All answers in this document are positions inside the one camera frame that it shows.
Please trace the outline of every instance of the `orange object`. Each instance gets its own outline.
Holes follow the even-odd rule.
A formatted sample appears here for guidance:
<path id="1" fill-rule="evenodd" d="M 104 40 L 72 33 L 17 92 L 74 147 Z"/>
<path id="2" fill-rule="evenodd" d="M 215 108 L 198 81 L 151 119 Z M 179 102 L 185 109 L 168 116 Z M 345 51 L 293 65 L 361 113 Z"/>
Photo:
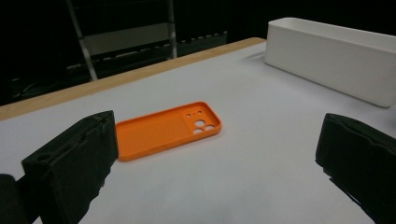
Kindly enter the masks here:
<path id="1" fill-rule="evenodd" d="M 119 160 L 135 160 L 206 138 L 220 130 L 220 119 L 204 102 L 128 119 L 116 125 Z"/>

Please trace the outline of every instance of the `dark background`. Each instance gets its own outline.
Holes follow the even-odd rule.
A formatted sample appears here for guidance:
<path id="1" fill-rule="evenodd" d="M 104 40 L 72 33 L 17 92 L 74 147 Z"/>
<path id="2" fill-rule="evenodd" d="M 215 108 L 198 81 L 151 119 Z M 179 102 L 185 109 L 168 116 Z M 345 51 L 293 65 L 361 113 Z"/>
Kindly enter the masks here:
<path id="1" fill-rule="evenodd" d="M 163 0 L 73 0 L 72 3 L 84 35 L 167 21 Z M 378 2 L 346 6 L 341 1 L 174 0 L 177 44 L 184 50 L 179 53 L 181 56 L 193 52 L 191 49 L 197 43 L 211 48 L 254 36 L 266 38 L 268 21 L 284 17 L 396 35 L 396 13 L 392 9 L 390 3 Z M 1 50 L 0 105 L 90 81 L 64 0 L 8 0 L 1 10 L 5 40 Z M 111 76 L 164 61 L 166 53 L 165 48 L 145 51 L 135 55 L 133 61 L 123 59 L 128 64 L 125 66 L 115 61 L 103 62 L 99 56 L 95 68 L 99 77 Z"/>

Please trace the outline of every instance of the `white tabletop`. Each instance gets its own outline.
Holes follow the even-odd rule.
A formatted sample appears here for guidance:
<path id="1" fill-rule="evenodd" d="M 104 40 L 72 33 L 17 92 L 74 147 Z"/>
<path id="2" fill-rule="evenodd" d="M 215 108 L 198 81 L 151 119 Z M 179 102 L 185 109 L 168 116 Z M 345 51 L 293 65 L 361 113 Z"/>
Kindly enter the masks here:
<path id="1" fill-rule="evenodd" d="M 374 223 L 315 163 L 334 113 L 396 136 L 396 107 L 370 105 L 263 62 L 265 43 L 0 121 L 0 171 L 91 114 L 116 122 L 196 101 L 219 134 L 112 166 L 80 223 Z"/>

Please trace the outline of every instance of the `black object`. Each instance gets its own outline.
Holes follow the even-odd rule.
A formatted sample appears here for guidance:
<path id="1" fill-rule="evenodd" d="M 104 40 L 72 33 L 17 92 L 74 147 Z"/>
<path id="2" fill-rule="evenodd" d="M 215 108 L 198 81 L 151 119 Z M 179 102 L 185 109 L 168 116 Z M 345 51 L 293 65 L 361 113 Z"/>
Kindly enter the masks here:
<path id="1" fill-rule="evenodd" d="M 0 175 L 0 223 L 79 223 L 117 157 L 113 112 L 80 120 L 24 159 L 20 180 Z"/>
<path id="2" fill-rule="evenodd" d="M 327 114 L 316 162 L 375 223 L 396 223 L 396 139 L 358 120 Z"/>

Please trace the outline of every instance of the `orange phone case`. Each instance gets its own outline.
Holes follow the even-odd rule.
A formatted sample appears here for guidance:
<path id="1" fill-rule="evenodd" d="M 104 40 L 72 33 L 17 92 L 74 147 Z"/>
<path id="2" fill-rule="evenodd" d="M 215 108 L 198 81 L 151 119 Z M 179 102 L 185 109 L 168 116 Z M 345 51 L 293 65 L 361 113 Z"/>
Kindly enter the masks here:
<path id="1" fill-rule="evenodd" d="M 116 125 L 119 160 L 135 160 L 206 138 L 220 130 L 220 119 L 204 102 L 128 119 Z"/>

